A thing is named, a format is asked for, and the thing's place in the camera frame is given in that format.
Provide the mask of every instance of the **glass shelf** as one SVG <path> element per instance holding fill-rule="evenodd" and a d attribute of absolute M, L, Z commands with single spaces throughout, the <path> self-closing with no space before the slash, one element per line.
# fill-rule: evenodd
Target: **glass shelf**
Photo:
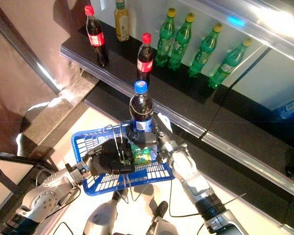
<path fill-rule="evenodd" d="M 294 60 L 294 6 L 279 0 L 179 0 Z"/>

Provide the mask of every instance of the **red bottle cap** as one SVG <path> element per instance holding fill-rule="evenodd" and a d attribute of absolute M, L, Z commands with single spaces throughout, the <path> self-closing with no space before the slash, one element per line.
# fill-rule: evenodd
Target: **red bottle cap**
<path fill-rule="evenodd" d="M 85 14 L 86 16 L 92 16 L 94 15 L 95 11 L 91 5 L 86 5 L 85 6 Z"/>
<path fill-rule="evenodd" d="M 150 33 L 143 33 L 143 43 L 144 44 L 151 43 L 151 34 Z"/>

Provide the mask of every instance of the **red label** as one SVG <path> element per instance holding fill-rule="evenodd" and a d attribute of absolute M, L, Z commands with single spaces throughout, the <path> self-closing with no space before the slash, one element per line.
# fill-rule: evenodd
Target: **red label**
<path fill-rule="evenodd" d="M 152 69 L 152 61 L 144 63 L 137 59 L 137 68 L 140 72 L 149 72 Z"/>
<path fill-rule="evenodd" d="M 88 34 L 88 37 L 89 37 L 89 41 L 91 45 L 93 46 L 99 47 L 104 44 L 103 32 L 101 32 L 100 34 L 96 36 Z"/>

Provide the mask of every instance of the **bottle label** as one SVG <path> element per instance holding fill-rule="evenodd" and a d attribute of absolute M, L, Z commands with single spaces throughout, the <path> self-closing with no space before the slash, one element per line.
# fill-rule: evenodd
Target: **bottle label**
<path fill-rule="evenodd" d="M 101 32 L 100 34 L 96 36 L 88 34 L 88 37 L 89 37 L 89 41 L 91 45 L 93 46 L 99 47 L 104 44 L 103 32 Z"/>
<path fill-rule="evenodd" d="M 197 54 L 197 56 L 195 57 L 195 60 L 199 64 L 206 64 L 207 61 L 209 60 L 210 56 L 211 56 L 211 53 L 207 53 L 205 51 L 201 51 L 200 53 Z"/>
<path fill-rule="evenodd" d="M 289 103 L 284 108 L 279 110 L 279 115 L 282 119 L 289 119 L 294 117 L 294 102 Z"/>
<path fill-rule="evenodd" d="M 144 63 L 144 62 L 141 62 L 139 59 L 137 59 L 137 69 L 140 72 L 149 72 L 152 69 L 152 62 L 153 62 L 153 60 Z"/>
<path fill-rule="evenodd" d="M 117 0 L 116 1 L 116 6 L 117 6 L 117 9 L 119 9 L 119 10 L 124 9 L 125 8 L 124 0 Z"/>
<path fill-rule="evenodd" d="M 173 45 L 173 53 L 176 55 L 184 55 L 187 45 L 188 43 L 182 45 L 176 40 Z"/>
<path fill-rule="evenodd" d="M 119 24 L 120 24 L 120 34 L 121 39 L 126 40 L 128 33 L 127 33 L 127 16 L 121 16 L 119 18 Z"/>
<path fill-rule="evenodd" d="M 220 69 L 222 70 L 222 74 L 229 75 L 235 69 L 235 67 L 229 66 L 228 64 L 224 63 L 223 65 L 221 65 Z"/>
<path fill-rule="evenodd" d="M 171 47 L 171 40 L 160 39 L 158 42 L 158 50 L 169 51 Z"/>
<path fill-rule="evenodd" d="M 133 129 L 135 132 L 151 132 L 152 120 L 151 118 L 146 121 L 133 121 Z"/>

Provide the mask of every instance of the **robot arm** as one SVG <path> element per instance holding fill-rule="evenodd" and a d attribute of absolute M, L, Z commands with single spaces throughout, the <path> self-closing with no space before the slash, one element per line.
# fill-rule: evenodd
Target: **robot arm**
<path fill-rule="evenodd" d="M 154 117 L 155 140 L 159 147 L 157 160 L 169 160 L 172 173 L 177 178 L 190 201 L 195 205 L 204 219 L 204 224 L 211 234 L 248 235 L 230 210 L 227 210 L 216 196 L 204 176 L 197 170 L 196 164 L 187 149 L 186 144 L 178 145 L 165 124 Z M 136 140 L 151 137 L 136 137 Z"/>
<path fill-rule="evenodd" d="M 126 140 L 119 145 L 125 156 L 132 157 L 130 146 Z M 71 167 L 66 164 L 62 169 L 47 179 L 37 188 L 29 191 L 23 198 L 22 205 L 10 220 L 5 223 L 0 235 L 32 235 L 38 225 L 52 212 L 58 202 L 82 181 L 90 176 L 102 173 L 122 174 L 135 171 L 133 165 L 120 163 L 114 140 L 89 151 L 82 161 Z"/>

